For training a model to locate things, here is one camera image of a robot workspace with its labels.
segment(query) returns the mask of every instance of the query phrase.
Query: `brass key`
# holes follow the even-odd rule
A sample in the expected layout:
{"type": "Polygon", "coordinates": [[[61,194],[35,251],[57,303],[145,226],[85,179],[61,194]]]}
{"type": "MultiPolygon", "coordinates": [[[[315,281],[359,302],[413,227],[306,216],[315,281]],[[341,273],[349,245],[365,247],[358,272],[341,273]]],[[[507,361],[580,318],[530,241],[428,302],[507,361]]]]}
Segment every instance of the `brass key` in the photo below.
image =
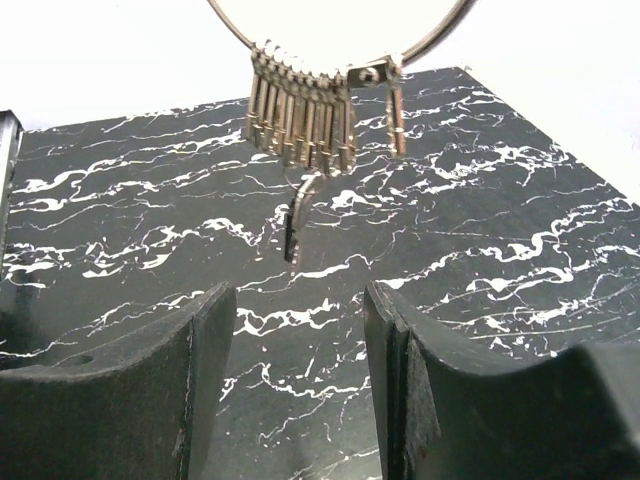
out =
{"type": "Polygon", "coordinates": [[[276,102],[278,101],[278,96],[280,94],[280,88],[277,84],[277,70],[278,64],[275,58],[272,58],[269,61],[268,65],[269,76],[271,79],[269,85],[269,103],[267,104],[267,111],[264,117],[263,124],[263,138],[262,138],[262,149],[265,151],[271,150],[271,142],[273,140],[273,130],[274,130],[274,120],[276,115],[276,102]]]}
{"type": "Polygon", "coordinates": [[[333,156],[333,105],[324,106],[324,121],[322,130],[322,141],[319,142],[316,156],[318,168],[325,175],[331,174],[333,156]]]}
{"type": "Polygon", "coordinates": [[[267,43],[258,60],[261,67],[262,78],[260,80],[259,87],[260,100],[258,103],[258,118],[256,120],[256,123],[254,123],[253,125],[253,143],[256,148],[260,148],[262,144],[262,135],[264,132],[264,122],[267,116],[269,93],[271,92],[271,82],[269,81],[271,76],[269,74],[268,66],[270,62],[270,55],[272,55],[274,49],[275,47],[273,46],[273,44],[267,43]]]}
{"type": "Polygon", "coordinates": [[[400,62],[390,56],[387,63],[387,81],[389,92],[387,93],[387,126],[391,139],[391,152],[394,156],[407,153],[404,136],[404,118],[402,117],[402,87],[400,86],[400,62]]]}
{"type": "Polygon", "coordinates": [[[295,112],[296,98],[293,95],[287,95],[284,137],[282,139],[282,151],[278,152],[284,159],[285,167],[293,165],[293,122],[295,112]]]}
{"type": "Polygon", "coordinates": [[[253,74],[253,82],[251,84],[251,97],[249,98],[249,108],[247,113],[247,130],[245,136],[249,141],[253,143],[253,126],[258,120],[258,97],[260,95],[260,76],[257,73],[253,74]]]}
{"type": "Polygon", "coordinates": [[[291,118],[291,135],[285,140],[284,164],[292,167],[298,158],[298,145],[302,143],[302,126],[305,118],[306,101],[300,97],[293,100],[293,116],[291,118]]]}
{"type": "Polygon", "coordinates": [[[343,100],[338,107],[338,124],[340,125],[340,145],[338,146],[338,159],[340,170],[343,173],[349,173],[353,170],[354,164],[354,145],[353,145],[353,128],[351,99],[343,100]]]}
{"type": "Polygon", "coordinates": [[[309,165],[311,155],[313,153],[313,147],[315,146],[313,143],[313,134],[315,132],[316,103],[311,97],[312,92],[312,90],[309,91],[309,98],[307,99],[307,112],[304,121],[302,149],[300,151],[300,157],[298,158],[298,162],[303,166],[309,165]]]}
{"type": "Polygon", "coordinates": [[[296,99],[296,113],[294,114],[293,132],[294,132],[294,149],[293,164],[299,165],[302,158],[302,150],[304,148],[305,122],[307,120],[307,110],[309,102],[304,99],[296,99]]]}
{"type": "Polygon", "coordinates": [[[322,160],[322,149],[324,149],[324,116],[326,106],[322,102],[316,104],[315,118],[313,120],[313,147],[308,159],[308,167],[317,170],[322,160]]]}
{"type": "Polygon", "coordinates": [[[273,137],[272,150],[277,155],[282,155],[284,151],[284,136],[286,134],[285,125],[287,121],[287,99],[289,94],[280,89],[278,94],[278,100],[276,102],[276,116],[275,116],[275,133],[273,137]]]}

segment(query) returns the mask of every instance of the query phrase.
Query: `metal ring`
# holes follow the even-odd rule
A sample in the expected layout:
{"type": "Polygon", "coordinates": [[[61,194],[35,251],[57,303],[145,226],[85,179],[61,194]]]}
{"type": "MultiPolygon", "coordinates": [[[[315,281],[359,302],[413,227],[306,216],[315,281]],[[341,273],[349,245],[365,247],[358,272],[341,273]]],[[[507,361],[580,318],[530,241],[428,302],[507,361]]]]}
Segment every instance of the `metal ring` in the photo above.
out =
{"type": "MultiPolygon", "coordinates": [[[[239,29],[235,26],[235,24],[231,21],[231,19],[224,13],[222,7],[218,4],[218,0],[207,0],[209,4],[213,7],[220,20],[227,26],[229,30],[236,36],[238,40],[240,40],[247,48],[251,48],[253,42],[251,42],[239,29]]],[[[449,10],[447,15],[442,19],[442,21],[427,35],[422,37],[422,39],[406,50],[402,54],[402,66],[410,65],[416,60],[422,58],[429,50],[438,45],[442,40],[444,40],[458,25],[462,19],[469,13],[471,7],[476,3],[476,0],[456,0],[454,6],[449,10]]],[[[377,62],[380,59],[384,58],[384,56],[379,57],[372,62],[377,62]]]]}

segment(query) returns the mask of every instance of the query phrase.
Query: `table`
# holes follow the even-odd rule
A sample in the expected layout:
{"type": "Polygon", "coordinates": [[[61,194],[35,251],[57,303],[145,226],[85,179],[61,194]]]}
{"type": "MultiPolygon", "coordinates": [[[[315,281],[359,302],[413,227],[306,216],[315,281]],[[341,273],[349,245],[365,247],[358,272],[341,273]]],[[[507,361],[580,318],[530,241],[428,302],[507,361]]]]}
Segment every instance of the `table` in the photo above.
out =
{"type": "Polygon", "coordinates": [[[367,281],[517,358],[638,341],[637,206],[461,69],[407,77],[404,161],[384,145],[384,92],[360,93],[358,168],[317,198],[293,278],[291,191],[243,141],[245,100],[25,135],[2,368],[56,363],[227,280],[210,478],[364,480],[380,475],[367,281]]]}

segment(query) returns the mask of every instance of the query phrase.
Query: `white wall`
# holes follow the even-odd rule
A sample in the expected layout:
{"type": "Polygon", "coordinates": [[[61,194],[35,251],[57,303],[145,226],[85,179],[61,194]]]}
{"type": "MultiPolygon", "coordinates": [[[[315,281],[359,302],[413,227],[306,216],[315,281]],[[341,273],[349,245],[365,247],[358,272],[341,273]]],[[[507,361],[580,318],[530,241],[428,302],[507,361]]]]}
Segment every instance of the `white wall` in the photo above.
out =
{"type": "MultiPolygon", "coordinates": [[[[254,18],[263,17],[257,6],[271,5],[224,1],[253,3],[254,18]]],[[[375,5],[333,1],[351,10],[375,5]]],[[[412,3],[413,11],[400,11],[403,31],[425,18],[415,5],[428,2],[394,2],[412,3]]],[[[581,118],[640,147],[639,14],[633,0],[479,0],[459,31],[412,69],[465,62],[525,79],[522,94],[550,116],[581,118]]],[[[16,44],[0,65],[0,106],[28,128],[247,95],[247,51],[206,0],[0,0],[0,28],[3,43],[16,44]]]]}

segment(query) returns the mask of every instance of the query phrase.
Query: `curved rubber piece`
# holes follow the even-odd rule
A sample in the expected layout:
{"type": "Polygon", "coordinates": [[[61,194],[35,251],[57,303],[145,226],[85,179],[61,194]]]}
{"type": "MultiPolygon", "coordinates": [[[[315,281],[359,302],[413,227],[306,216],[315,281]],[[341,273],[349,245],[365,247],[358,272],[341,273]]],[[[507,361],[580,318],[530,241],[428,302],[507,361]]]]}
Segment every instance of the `curved rubber piece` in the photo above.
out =
{"type": "Polygon", "coordinates": [[[385,480],[640,475],[637,345],[579,345],[528,364],[384,284],[369,284],[364,303],[385,480]]]}
{"type": "Polygon", "coordinates": [[[0,478],[200,478],[235,319],[220,284],[57,366],[1,371],[0,478]]]}

